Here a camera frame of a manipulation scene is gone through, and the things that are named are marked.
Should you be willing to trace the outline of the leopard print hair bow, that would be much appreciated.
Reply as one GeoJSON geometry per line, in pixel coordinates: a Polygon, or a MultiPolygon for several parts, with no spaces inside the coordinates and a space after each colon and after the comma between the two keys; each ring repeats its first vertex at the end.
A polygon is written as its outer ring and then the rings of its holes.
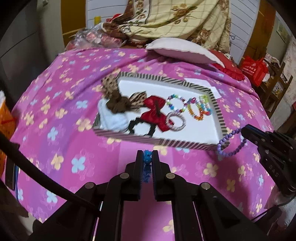
{"type": "Polygon", "coordinates": [[[143,91],[135,92],[130,97],[122,96],[119,91],[117,76],[107,75],[102,78],[101,83],[104,96],[108,99],[106,106],[112,113],[139,112],[140,108],[144,106],[147,93],[143,91]]]}

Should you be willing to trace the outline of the red satin hair bow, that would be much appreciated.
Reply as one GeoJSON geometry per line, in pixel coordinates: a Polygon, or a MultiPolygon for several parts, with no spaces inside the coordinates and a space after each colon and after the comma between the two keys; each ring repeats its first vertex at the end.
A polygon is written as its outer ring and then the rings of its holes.
{"type": "Polygon", "coordinates": [[[166,100],[162,97],[151,95],[144,100],[144,106],[149,110],[143,113],[140,119],[146,123],[156,125],[162,132],[169,131],[170,128],[166,124],[166,115],[161,112],[165,104],[166,100]]]}

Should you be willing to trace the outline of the wooden chair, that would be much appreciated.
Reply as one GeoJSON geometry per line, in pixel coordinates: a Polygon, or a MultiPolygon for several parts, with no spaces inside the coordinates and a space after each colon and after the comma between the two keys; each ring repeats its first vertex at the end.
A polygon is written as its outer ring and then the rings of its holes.
{"type": "Polygon", "coordinates": [[[287,78],[283,73],[285,62],[279,66],[276,62],[270,63],[266,59],[264,59],[264,61],[271,70],[271,74],[266,82],[260,84],[259,97],[267,116],[271,118],[278,104],[287,92],[293,80],[293,76],[291,75],[287,78]]]}

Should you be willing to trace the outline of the black hair scrunchie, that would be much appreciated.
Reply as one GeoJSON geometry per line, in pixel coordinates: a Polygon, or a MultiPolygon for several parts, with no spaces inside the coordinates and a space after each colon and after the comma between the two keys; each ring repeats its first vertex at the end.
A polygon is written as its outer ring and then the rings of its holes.
{"type": "Polygon", "coordinates": [[[156,131],[156,124],[142,120],[141,118],[135,118],[129,122],[127,130],[130,135],[142,135],[152,138],[156,131]]]}

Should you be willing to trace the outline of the light blue fluffy scrunchie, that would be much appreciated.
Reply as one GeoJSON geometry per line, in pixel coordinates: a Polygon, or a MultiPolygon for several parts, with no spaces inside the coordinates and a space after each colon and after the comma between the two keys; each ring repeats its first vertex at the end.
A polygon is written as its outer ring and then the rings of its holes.
{"type": "Polygon", "coordinates": [[[107,100],[100,99],[98,102],[98,115],[100,128],[114,132],[124,132],[128,129],[129,121],[125,113],[112,113],[107,108],[107,100]]]}

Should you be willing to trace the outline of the red shopping bag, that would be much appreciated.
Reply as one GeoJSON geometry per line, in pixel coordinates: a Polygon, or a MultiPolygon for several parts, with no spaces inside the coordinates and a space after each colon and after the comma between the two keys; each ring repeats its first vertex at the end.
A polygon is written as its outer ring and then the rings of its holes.
{"type": "Polygon", "coordinates": [[[240,69],[243,74],[249,79],[250,83],[255,87],[259,87],[264,77],[268,73],[268,67],[264,58],[254,60],[249,56],[246,56],[241,65],[240,69]]]}

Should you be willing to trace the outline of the red fabric cushion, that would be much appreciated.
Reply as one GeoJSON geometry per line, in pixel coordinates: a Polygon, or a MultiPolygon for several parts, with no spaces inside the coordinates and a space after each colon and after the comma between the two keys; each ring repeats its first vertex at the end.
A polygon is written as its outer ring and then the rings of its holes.
{"type": "Polygon", "coordinates": [[[231,78],[237,81],[244,80],[245,76],[243,72],[237,67],[237,65],[232,60],[228,59],[225,54],[216,50],[210,50],[210,52],[214,54],[224,64],[224,67],[217,63],[212,64],[215,68],[217,68],[221,72],[225,73],[226,75],[230,76],[231,78]]]}

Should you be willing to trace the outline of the pink floral bed sheet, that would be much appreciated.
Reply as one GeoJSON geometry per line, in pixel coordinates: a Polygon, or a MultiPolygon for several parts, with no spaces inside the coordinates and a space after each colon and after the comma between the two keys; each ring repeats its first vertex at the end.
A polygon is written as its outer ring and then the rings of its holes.
{"type": "Polygon", "coordinates": [[[228,133],[246,124],[273,126],[250,81],[237,81],[211,65],[171,59],[144,49],[67,51],[32,81],[13,109],[18,126],[12,141],[39,170],[69,189],[107,182],[135,160],[139,150],[156,150],[173,173],[191,183],[208,182],[249,218],[262,213],[274,187],[259,153],[246,143],[235,156],[99,137],[91,126],[103,97],[101,79],[126,71],[207,81],[220,93],[218,104],[228,133]]]}

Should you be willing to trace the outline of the white pink pillow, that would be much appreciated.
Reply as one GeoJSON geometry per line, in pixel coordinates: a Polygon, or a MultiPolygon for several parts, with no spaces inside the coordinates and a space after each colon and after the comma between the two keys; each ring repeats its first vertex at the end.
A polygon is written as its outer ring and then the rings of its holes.
{"type": "Polygon", "coordinates": [[[204,47],[179,38],[159,38],[145,46],[147,50],[185,62],[196,64],[218,64],[224,68],[223,62],[204,47]]]}

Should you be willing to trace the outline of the black rectangular case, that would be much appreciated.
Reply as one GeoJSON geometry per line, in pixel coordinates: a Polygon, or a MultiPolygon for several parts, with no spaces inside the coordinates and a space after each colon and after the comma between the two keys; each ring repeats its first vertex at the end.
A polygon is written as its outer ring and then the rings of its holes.
{"type": "Polygon", "coordinates": [[[11,142],[12,155],[6,157],[6,168],[5,168],[5,185],[10,188],[10,190],[15,191],[16,182],[18,177],[18,166],[16,165],[17,157],[19,156],[20,145],[11,142]]]}

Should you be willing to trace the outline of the cream floral quilt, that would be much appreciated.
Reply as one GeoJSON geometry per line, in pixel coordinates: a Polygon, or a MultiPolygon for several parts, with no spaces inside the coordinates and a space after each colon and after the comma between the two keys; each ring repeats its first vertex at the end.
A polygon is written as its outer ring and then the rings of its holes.
{"type": "Polygon", "coordinates": [[[229,1],[128,1],[125,12],[103,24],[111,37],[134,45],[180,38],[211,50],[230,52],[229,1]]]}

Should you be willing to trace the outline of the orange plastic basket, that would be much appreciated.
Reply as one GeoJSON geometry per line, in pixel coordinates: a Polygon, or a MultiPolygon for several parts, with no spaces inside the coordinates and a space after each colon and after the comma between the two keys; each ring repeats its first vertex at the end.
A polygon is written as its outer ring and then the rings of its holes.
{"type": "Polygon", "coordinates": [[[16,130],[16,118],[14,118],[11,112],[9,111],[6,105],[6,97],[2,90],[0,92],[0,104],[1,133],[3,133],[5,137],[10,139],[16,130]]]}

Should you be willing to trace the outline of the clear plastic bag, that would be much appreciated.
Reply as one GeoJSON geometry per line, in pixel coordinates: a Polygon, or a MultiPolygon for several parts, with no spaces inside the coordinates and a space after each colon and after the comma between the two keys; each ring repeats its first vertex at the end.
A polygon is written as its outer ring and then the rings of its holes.
{"type": "Polygon", "coordinates": [[[90,48],[120,48],[126,40],[118,39],[107,35],[100,27],[80,29],[70,36],[70,41],[65,51],[90,48]]]}

